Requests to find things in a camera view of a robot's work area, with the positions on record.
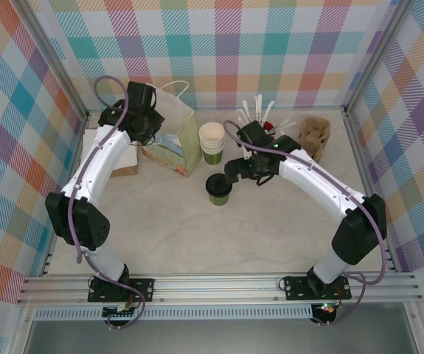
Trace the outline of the white paper napkins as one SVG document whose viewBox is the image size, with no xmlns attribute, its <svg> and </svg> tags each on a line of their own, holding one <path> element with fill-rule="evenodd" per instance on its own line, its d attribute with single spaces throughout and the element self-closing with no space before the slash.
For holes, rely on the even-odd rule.
<svg viewBox="0 0 424 354">
<path fill-rule="evenodd" d="M 81 161 L 83 161 L 88 155 L 88 151 L 93 145 L 95 136 L 96 131 L 94 129 L 87 129 L 84 131 Z M 134 165 L 138 166 L 138 147 L 130 145 L 117 161 L 114 170 L 121 167 L 128 167 Z"/>
</svg>

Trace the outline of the black plastic cup lid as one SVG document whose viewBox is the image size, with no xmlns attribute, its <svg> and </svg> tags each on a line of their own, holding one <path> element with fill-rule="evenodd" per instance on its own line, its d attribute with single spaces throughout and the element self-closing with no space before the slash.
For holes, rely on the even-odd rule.
<svg viewBox="0 0 424 354">
<path fill-rule="evenodd" d="M 206 191 L 216 198 L 222 198 L 232 191 L 232 185 L 227 182 L 224 173 L 215 173 L 206 180 Z"/>
</svg>

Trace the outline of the printed paper gift bag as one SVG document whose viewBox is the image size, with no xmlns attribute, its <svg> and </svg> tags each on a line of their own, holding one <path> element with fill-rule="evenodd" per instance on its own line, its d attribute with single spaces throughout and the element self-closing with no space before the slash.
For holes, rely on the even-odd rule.
<svg viewBox="0 0 424 354">
<path fill-rule="evenodd" d="M 156 111 L 164 121 L 153 143 L 142 147 L 144 156 L 185 177 L 202 157 L 195 111 L 181 100 L 188 88 L 187 81 L 176 80 L 156 89 Z"/>
</svg>

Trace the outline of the stack of green paper cups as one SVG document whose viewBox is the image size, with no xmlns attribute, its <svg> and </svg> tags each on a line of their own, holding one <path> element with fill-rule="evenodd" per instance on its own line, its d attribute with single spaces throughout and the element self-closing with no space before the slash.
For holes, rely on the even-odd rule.
<svg viewBox="0 0 424 354">
<path fill-rule="evenodd" d="M 200 146 L 207 164 L 219 164 L 225 145 L 225 130 L 218 122 L 208 122 L 198 131 Z"/>
</svg>

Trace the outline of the brown cardboard napkin box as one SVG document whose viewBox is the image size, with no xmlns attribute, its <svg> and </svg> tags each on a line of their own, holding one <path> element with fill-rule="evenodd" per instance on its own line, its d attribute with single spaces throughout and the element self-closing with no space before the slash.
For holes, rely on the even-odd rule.
<svg viewBox="0 0 424 354">
<path fill-rule="evenodd" d="M 128 166 L 115 169 L 111 173 L 111 177 L 134 176 L 138 174 L 138 166 Z"/>
</svg>

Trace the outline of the brown cardboard cup carrier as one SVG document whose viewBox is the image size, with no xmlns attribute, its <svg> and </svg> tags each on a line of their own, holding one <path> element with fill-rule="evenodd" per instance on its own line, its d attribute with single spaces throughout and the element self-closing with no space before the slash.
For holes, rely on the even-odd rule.
<svg viewBox="0 0 424 354">
<path fill-rule="evenodd" d="M 330 138 L 331 123 L 322 117 L 306 117 L 303 119 L 297 142 L 317 163 Z"/>
</svg>

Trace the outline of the electronics board with lit LED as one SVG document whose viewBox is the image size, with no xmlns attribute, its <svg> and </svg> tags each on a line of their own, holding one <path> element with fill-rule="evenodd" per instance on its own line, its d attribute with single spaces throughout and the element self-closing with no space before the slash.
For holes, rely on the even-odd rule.
<svg viewBox="0 0 424 354">
<path fill-rule="evenodd" d="M 329 316 L 334 313 L 338 305 L 334 302 L 321 302 L 312 305 L 312 314 L 314 318 Z"/>
</svg>

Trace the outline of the grey metal panel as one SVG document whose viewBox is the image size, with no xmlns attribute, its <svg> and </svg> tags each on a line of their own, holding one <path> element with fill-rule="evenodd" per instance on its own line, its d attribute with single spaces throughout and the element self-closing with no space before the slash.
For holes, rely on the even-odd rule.
<svg viewBox="0 0 424 354">
<path fill-rule="evenodd" d="M 36 322 L 24 354 L 419 354 L 402 322 L 316 327 L 306 321 Z"/>
</svg>

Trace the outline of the black electronics board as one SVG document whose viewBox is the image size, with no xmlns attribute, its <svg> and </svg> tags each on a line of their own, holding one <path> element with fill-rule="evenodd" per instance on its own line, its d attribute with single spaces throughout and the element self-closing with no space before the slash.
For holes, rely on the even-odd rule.
<svg viewBox="0 0 424 354">
<path fill-rule="evenodd" d="M 136 316 L 136 306 L 126 307 L 125 305 L 104 306 L 102 308 L 102 317 L 111 321 L 127 321 Z"/>
</svg>

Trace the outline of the aluminium back rail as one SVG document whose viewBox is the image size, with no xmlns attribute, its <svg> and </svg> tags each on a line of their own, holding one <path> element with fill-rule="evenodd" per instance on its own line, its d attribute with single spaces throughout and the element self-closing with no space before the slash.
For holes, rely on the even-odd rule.
<svg viewBox="0 0 424 354">
<path fill-rule="evenodd" d="M 243 108 L 243 106 L 230 107 L 230 108 L 215 108 L 215 107 L 204 107 L 204 108 L 193 108 L 196 111 L 236 111 L 239 108 Z M 305 111 L 305 110 L 344 110 L 344 105 L 317 105 L 317 106 L 284 106 L 284 105 L 273 105 L 271 109 L 285 109 L 285 110 L 297 110 L 297 111 Z M 100 113 L 103 109 L 91 109 L 88 110 L 90 114 Z"/>
</svg>

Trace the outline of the aluminium frame post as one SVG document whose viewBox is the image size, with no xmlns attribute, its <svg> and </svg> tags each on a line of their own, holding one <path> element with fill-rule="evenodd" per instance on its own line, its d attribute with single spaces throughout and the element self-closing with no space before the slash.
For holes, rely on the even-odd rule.
<svg viewBox="0 0 424 354">
<path fill-rule="evenodd" d="M 80 95 L 77 93 L 73 82 L 68 76 L 61 60 L 49 39 L 49 36 L 45 33 L 41 23 L 37 19 L 35 12 L 29 5 L 28 0 L 13 0 L 13 4 L 19 6 L 20 11 L 23 13 L 24 20 L 29 27 L 30 34 L 35 39 L 36 44 L 40 48 L 41 54 L 46 59 L 48 66 L 53 70 L 57 79 L 59 79 L 60 86 L 65 91 L 67 98 L 73 104 L 76 112 L 83 118 L 84 122 L 88 121 L 89 112 L 86 109 Z"/>
<path fill-rule="evenodd" d="M 400 31 L 406 17 L 411 12 L 416 0 L 388 0 L 387 7 L 371 41 L 365 48 L 364 56 L 357 69 L 344 101 L 342 111 L 344 117 L 349 119 L 355 107 L 363 98 L 375 72 L 385 59 L 393 41 Z"/>
</svg>

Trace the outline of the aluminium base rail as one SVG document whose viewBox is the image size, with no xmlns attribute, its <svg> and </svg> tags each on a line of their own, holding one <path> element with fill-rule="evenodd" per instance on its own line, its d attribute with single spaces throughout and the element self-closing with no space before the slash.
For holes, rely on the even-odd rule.
<svg viewBox="0 0 424 354">
<path fill-rule="evenodd" d="M 132 274 L 152 279 L 152 305 L 283 304 L 293 290 L 283 273 L 247 274 Z M 17 305 L 89 305 L 87 274 L 47 274 L 25 279 Z M 368 285 L 366 303 L 419 302 L 423 292 L 411 273 L 389 272 Z"/>
</svg>

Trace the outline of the aluminium side rail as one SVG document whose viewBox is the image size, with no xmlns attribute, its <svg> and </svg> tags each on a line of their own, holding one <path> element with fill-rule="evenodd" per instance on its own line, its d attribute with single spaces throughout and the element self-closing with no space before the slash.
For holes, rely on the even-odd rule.
<svg viewBox="0 0 424 354">
<path fill-rule="evenodd" d="M 366 165 L 366 162 L 364 160 L 364 154 L 361 147 L 360 142 L 358 141 L 357 134 L 355 132 L 355 128 L 352 124 L 352 121 L 345 111 L 342 111 L 342 117 L 344 121 L 344 126 L 347 131 L 347 135 L 350 141 L 350 145 L 352 148 L 353 155 L 355 157 L 355 163 L 358 168 L 358 173 L 361 177 L 361 182 L 364 188 L 364 192 L 366 195 L 372 195 L 375 193 L 375 188 L 372 183 L 371 175 L 369 172 L 369 168 Z M 388 271 L 396 271 L 395 264 L 393 262 L 393 256 L 391 253 L 391 250 L 389 248 L 389 239 L 384 240 L 384 247 L 385 247 L 385 256 L 387 260 L 387 270 Z"/>
<path fill-rule="evenodd" d="M 75 146 L 74 155 L 73 155 L 72 160 L 71 160 L 69 173 L 67 175 L 66 181 L 69 181 L 72 178 L 72 176 L 75 174 L 75 171 L 78 169 L 78 166 L 80 164 L 82 149 L 83 149 L 83 135 L 84 135 L 85 129 L 88 127 L 88 121 L 89 121 L 89 115 L 86 116 L 85 120 L 83 121 L 83 123 L 80 126 L 79 138 L 78 138 L 77 144 Z M 55 251 L 55 245 L 56 245 L 56 242 L 57 242 L 57 238 L 58 238 L 58 236 L 54 232 L 52 232 L 52 234 L 50 235 L 49 244 L 47 246 L 44 264 L 43 264 L 42 269 L 40 270 L 40 274 L 38 275 L 39 277 L 42 277 L 42 276 L 47 275 L 49 273 L 49 267 L 50 267 L 51 262 L 52 262 L 52 257 L 53 257 L 54 251 Z"/>
</svg>

